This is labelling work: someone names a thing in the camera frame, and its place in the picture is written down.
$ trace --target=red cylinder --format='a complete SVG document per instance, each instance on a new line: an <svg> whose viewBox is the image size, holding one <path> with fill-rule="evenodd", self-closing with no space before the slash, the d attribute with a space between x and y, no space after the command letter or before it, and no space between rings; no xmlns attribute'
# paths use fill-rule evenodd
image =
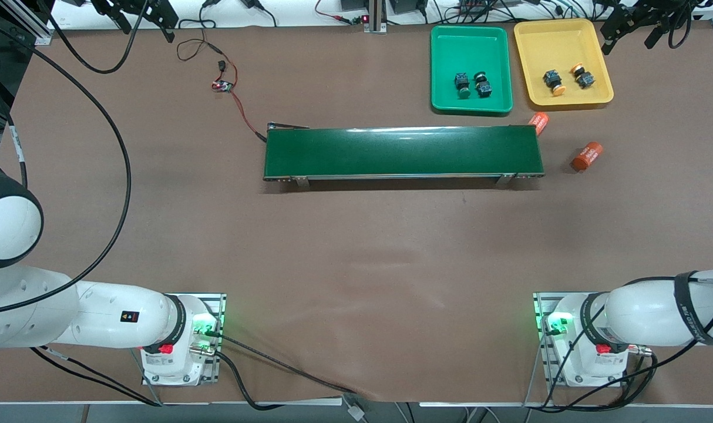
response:
<svg viewBox="0 0 713 423"><path fill-rule="evenodd" d="M529 121L529 125L534 125L534 127L537 129L537 136L544 131L544 127L547 126L547 123L550 121L550 117L547 116L547 113L544 112L536 112L534 114L534 117Z"/></svg>
<svg viewBox="0 0 713 423"><path fill-rule="evenodd" d="M594 160L601 155L603 150L604 148L601 147L599 142L592 141L573 159L571 166L579 171L589 169L589 166L594 163Z"/></svg>

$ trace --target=red button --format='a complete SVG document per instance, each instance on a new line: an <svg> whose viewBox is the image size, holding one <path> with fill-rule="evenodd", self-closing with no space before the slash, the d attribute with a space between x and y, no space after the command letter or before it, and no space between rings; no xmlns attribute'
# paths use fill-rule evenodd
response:
<svg viewBox="0 0 713 423"><path fill-rule="evenodd" d="M598 353L598 354L609 354L611 352L612 352L612 348L610 348L610 346L607 344L597 344L596 345L596 353Z"/></svg>

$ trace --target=table surface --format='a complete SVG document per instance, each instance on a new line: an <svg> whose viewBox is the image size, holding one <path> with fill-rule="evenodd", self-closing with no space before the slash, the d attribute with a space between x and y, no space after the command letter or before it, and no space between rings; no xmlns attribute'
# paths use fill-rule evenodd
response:
<svg viewBox="0 0 713 423"><path fill-rule="evenodd" d="M507 117L437 115L429 106L429 27L211 30L239 70L237 93L258 129L524 124L512 33L515 107ZM180 31L177 41L196 36ZM123 69L97 75L62 43L42 48L100 99L133 165L129 218L90 280L157 291L228 294L228 335L378 401L521 402L537 350L535 291L611 290L641 276L713 268L713 33L697 22L683 48L646 51L647 31L606 58L605 108L552 112L540 137L547 176L497 190L477 180L313 184L262 180L265 145L233 100L210 91L219 56L190 62L160 32L140 32ZM126 37L72 36L110 66ZM65 78L34 57L13 109L45 232L24 260L79 273L121 209L113 134ZM587 142L604 155L567 163ZM16 174L10 142L0 164ZM128 385L123 350L56 349ZM660 358L672 348L660 348ZM232 351L258 400L336 393ZM238 401L220 382L161 389L164 401ZM537 372L533 400L544 397ZM0 350L0 401L123 401L45 364ZM565 401L566 396L558 397ZM662 368L641 402L713 404L713 348Z"/></svg>

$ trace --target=white round cap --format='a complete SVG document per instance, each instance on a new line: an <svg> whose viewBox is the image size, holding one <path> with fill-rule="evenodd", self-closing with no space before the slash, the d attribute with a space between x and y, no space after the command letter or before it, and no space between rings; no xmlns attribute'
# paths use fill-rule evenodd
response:
<svg viewBox="0 0 713 423"><path fill-rule="evenodd" d="M0 199L0 260L25 254L41 235L42 216L35 204L21 196Z"/></svg>

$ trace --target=small black label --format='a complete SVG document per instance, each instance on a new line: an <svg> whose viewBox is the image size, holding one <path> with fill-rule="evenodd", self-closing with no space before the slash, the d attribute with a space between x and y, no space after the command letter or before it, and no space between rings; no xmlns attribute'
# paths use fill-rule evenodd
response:
<svg viewBox="0 0 713 423"><path fill-rule="evenodd" d="M139 317L139 311L122 311L122 317L119 321L125 321L127 323L137 323L137 319Z"/></svg>

